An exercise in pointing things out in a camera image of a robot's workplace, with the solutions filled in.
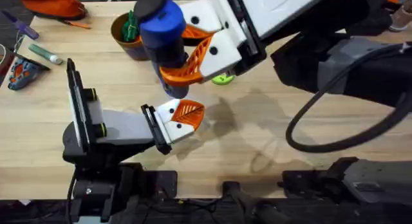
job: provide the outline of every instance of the orange pouch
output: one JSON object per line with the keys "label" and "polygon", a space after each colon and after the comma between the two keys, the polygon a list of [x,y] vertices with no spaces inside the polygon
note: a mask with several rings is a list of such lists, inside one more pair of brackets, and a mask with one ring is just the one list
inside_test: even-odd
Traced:
{"label": "orange pouch", "polygon": [[84,5],[78,0],[21,0],[23,5],[39,17],[76,21],[86,16]]}

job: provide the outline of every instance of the green glue stick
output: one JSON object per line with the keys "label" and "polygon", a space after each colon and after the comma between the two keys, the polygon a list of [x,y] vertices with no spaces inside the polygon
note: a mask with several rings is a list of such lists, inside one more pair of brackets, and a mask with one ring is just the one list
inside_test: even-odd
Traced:
{"label": "green glue stick", "polygon": [[33,51],[34,53],[40,55],[41,57],[44,57],[45,59],[49,60],[50,62],[54,64],[62,64],[63,60],[60,59],[56,54],[50,53],[49,51],[45,50],[44,48],[41,48],[40,46],[36,44],[31,44],[28,47],[29,50]]}

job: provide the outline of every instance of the white cap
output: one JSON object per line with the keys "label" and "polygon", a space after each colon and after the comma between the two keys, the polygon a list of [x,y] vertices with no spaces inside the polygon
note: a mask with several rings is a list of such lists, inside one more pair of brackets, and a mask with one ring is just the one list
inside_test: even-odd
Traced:
{"label": "white cap", "polygon": [[60,59],[57,55],[50,56],[49,60],[54,64],[62,64],[63,63],[63,60]]}

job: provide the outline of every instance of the black cable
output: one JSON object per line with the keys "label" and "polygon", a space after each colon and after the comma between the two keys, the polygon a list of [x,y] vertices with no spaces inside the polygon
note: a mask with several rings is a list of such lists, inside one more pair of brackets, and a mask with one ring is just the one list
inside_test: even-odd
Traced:
{"label": "black cable", "polygon": [[73,222],[71,221],[71,216],[70,216],[70,208],[71,208],[71,194],[73,193],[73,187],[75,185],[76,175],[77,175],[77,168],[75,168],[75,170],[73,172],[73,176],[71,177],[70,184],[69,184],[69,189],[67,191],[66,224],[73,224]]}
{"label": "black cable", "polygon": [[152,208],[153,208],[153,205],[151,205],[149,208],[147,208],[146,214],[145,214],[144,219],[142,221],[142,224],[146,223],[147,217],[149,216],[150,212],[152,211]]}
{"label": "black cable", "polygon": [[299,151],[307,152],[307,153],[330,153],[334,151],[341,151],[344,149],[348,149],[350,147],[354,147],[359,144],[363,144],[367,141],[370,141],[386,131],[390,130],[392,127],[397,125],[400,121],[407,116],[407,114],[412,110],[412,91],[407,91],[405,96],[401,99],[398,103],[398,106],[390,113],[386,118],[380,121],[378,124],[374,125],[373,127],[357,134],[351,136],[349,138],[345,138],[344,140],[339,140],[336,142],[332,142],[329,144],[319,144],[319,145],[306,145],[300,144],[293,139],[293,131],[303,117],[303,115],[330,89],[338,83],[342,78],[344,78],[351,70],[357,68],[361,64],[374,59],[375,57],[379,57],[382,54],[391,53],[395,51],[399,51],[403,48],[403,44],[391,45],[385,48],[375,50],[369,52],[365,56],[361,57],[353,64],[348,66],[345,70],[341,71],[336,77],[334,77],[331,81],[327,83],[323,88],[321,88],[310,100],[307,104],[305,104],[302,109],[296,114],[296,116],[290,121],[288,128],[286,130],[286,141],[288,144],[297,149]]}
{"label": "black cable", "polygon": [[217,204],[219,201],[221,201],[223,198],[217,199],[216,201],[208,204],[208,205],[197,205],[197,204],[193,204],[193,203],[185,203],[186,205],[192,205],[192,206],[196,206],[196,208],[190,210],[190,211],[186,211],[186,212],[179,212],[179,211],[173,211],[173,210],[162,210],[159,208],[156,208],[155,206],[152,207],[152,209],[156,212],[159,212],[161,214],[181,214],[181,215],[186,215],[186,214],[192,214],[193,212],[199,211],[199,210],[207,210],[209,212],[214,212],[216,211],[216,209],[214,209],[214,211],[209,210],[208,208],[211,207],[212,205]]}

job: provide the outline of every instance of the blue bottle cap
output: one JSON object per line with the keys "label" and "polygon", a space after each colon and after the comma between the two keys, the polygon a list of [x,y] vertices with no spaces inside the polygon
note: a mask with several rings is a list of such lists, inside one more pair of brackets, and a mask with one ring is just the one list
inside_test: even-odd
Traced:
{"label": "blue bottle cap", "polygon": [[161,48],[181,38],[186,22],[180,7],[167,0],[161,9],[139,24],[143,44],[152,49]]}

